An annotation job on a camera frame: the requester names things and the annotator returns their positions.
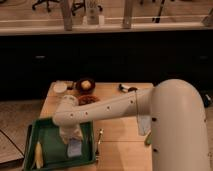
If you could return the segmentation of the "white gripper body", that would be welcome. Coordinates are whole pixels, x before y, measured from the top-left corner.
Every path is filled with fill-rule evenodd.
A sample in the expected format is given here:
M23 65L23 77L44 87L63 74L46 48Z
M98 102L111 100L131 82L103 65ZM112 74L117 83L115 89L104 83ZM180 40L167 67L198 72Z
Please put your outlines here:
M65 144L68 144L71 139L83 139L83 134L79 125L75 125L69 128L60 127L59 134Z

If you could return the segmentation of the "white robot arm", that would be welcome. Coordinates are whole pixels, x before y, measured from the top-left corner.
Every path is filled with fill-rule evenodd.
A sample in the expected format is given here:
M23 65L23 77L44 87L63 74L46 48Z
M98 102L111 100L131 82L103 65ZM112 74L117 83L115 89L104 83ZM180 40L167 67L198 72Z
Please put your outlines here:
M169 79L83 106L66 95L53 122L61 137L70 139L80 123L143 115L151 117L152 171L211 171L204 104L184 80Z

